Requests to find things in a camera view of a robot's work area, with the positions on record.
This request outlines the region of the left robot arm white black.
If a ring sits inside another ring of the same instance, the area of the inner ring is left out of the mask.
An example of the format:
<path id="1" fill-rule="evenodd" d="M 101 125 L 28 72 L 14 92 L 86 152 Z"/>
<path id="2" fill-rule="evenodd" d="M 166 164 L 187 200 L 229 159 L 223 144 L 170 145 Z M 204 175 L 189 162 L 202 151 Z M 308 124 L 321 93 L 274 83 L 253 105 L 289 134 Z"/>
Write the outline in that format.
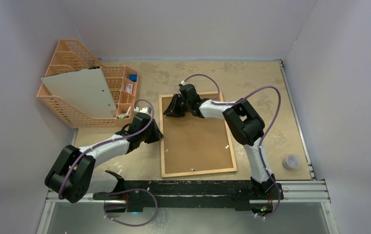
<path id="1" fill-rule="evenodd" d="M 110 138 L 90 146 L 65 146 L 48 172 L 44 184 L 58 194 L 59 199 L 78 202 L 85 194 L 106 193 L 111 199 L 124 194 L 123 178 L 112 171 L 93 176 L 99 165 L 137 149 L 141 143 L 162 140 L 163 133 L 155 119 L 146 113 L 137 113 L 130 124 Z"/>

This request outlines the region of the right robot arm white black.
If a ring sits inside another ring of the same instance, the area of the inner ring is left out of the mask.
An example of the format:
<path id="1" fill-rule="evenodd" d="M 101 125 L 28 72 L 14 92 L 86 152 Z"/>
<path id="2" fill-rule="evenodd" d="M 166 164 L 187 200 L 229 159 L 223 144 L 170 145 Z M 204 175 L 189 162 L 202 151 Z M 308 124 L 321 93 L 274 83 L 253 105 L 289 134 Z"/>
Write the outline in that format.
<path id="1" fill-rule="evenodd" d="M 234 101 L 215 101 L 202 98 L 192 84 L 181 84 L 179 93 L 174 94 L 163 114 L 167 117 L 184 117 L 187 112 L 199 118 L 224 120 L 233 136 L 246 152 L 251 168 L 253 194 L 265 198 L 270 193 L 281 195 L 281 188 L 269 167 L 263 142 L 270 131 L 265 122 L 249 102 L 249 97 L 264 90 L 252 91 L 247 96 Z"/>

